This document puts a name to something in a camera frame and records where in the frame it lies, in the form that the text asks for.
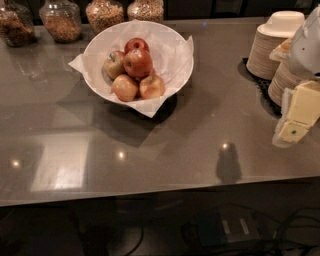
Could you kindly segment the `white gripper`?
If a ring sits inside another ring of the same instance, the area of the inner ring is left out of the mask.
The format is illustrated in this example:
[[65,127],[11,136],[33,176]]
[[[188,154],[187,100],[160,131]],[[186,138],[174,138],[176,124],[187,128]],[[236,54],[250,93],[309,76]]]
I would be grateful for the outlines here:
[[320,118],[320,77],[313,76],[282,95],[281,118],[272,144],[288,148],[298,143]]

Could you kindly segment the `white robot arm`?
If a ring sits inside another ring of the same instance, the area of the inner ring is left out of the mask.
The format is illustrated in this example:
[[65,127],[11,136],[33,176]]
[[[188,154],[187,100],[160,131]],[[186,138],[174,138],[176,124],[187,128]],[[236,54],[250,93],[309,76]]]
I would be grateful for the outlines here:
[[320,118],[320,6],[295,33],[287,60],[289,72],[301,82],[282,94],[282,117],[272,139],[280,148],[297,144]]

